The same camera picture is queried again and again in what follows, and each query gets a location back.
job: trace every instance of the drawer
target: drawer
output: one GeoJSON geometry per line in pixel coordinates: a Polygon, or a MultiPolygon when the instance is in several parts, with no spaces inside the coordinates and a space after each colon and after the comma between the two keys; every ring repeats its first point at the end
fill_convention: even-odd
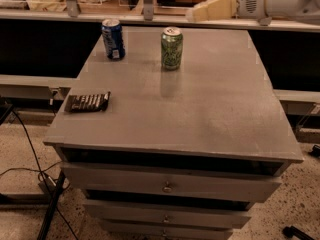
{"type": "Polygon", "coordinates": [[[114,223],[102,221],[101,226],[109,232],[126,232],[137,233],[143,235],[162,236],[167,238],[179,237],[190,239],[210,239],[210,240],[225,240],[232,235],[232,230],[208,230],[197,228],[179,228],[179,227],[164,227],[158,225],[143,225],[129,223],[114,223]]]}
{"type": "Polygon", "coordinates": [[[107,164],[64,163],[74,187],[92,190],[265,202],[279,187],[269,176],[107,164]]]}
{"type": "Polygon", "coordinates": [[[250,219],[247,212],[223,211],[172,205],[85,200],[93,217],[109,220],[158,223],[207,228],[242,228],[250,219]]]}

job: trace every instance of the black tool on floor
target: black tool on floor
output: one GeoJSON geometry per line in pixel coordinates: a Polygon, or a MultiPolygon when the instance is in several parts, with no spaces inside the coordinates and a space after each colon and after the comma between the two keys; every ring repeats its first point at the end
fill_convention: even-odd
{"type": "Polygon", "coordinates": [[[313,239],[312,237],[308,236],[306,233],[303,233],[302,231],[300,231],[299,229],[297,229],[294,226],[285,227],[282,230],[282,233],[286,237],[289,237],[289,238],[292,238],[292,237],[295,236],[295,237],[299,238],[300,240],[315,240],[315,239],[313,239]]]}
{"type": "Polygon", "coordinates": [[[320,146],[319,145],[314,145],[312,148],[312,151],[309,153],[311,156],[314,157],[320,157],[320,146]]]}

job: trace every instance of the white robotic arm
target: white robotic arm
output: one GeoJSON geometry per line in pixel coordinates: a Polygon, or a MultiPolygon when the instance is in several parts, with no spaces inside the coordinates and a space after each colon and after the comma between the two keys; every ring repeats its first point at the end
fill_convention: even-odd
{"type": "Polygon", "coordinates": [[[272,17],[284,16],[296,21],[320,23],[320,0],[237,0],[238,15],[255,18],[268,25],[272,17]]]}

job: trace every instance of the blue can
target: blue can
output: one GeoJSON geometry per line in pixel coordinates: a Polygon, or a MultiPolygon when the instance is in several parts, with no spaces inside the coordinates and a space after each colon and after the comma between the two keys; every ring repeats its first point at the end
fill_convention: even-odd
{"type": "Polygon", "coordinates": [[[111,60],[121,60],[126,51],[122,39],[122,26],[119,20],[106,19],[102,22],[101,32],[107,57],[111,60]]]}

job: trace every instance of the concrete floor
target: concrete floor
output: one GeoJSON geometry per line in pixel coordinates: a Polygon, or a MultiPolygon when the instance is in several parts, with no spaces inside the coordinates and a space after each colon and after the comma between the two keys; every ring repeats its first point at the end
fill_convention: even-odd
{"type": "MultiPolygon", "coordinates": [[[[29,131],[42,169],[59,161],[51,147],[42,140],[52,121],[50,115],[21,113],[29,131]]],[[[251,210],[252,219],[241,230],[235,230],[230,240],[281,240],[285,226],[294,225],[315,239],[320,239],[320,159],[308,152],[313,144],[301,143],[305,161],[292,165],[283,175],[283,184],[264,204],[251,210]]],[[[18,120],[10,118],[0,126],[0,173],[11,167],[37,169],[32,150],[18,120]]],[[[56,178],[59,166],[48,171],[56,178]]],[[[0,177],[0,193],[41,193],[38,174],[29,171],[10,171],[0,177]]],[[[83,194],[72,187],[59,199],[58,207],[81,240],[151,239],[143,235],[115,234],[103,231],[96,219],[83,209],[83,194]]],[[[46,212],[44,205],[0,205],[0,240],[36,239],[46,212]]],[[[66,224],[56,212],[47,236],[51,239],[74,239],[66,224]]]]}

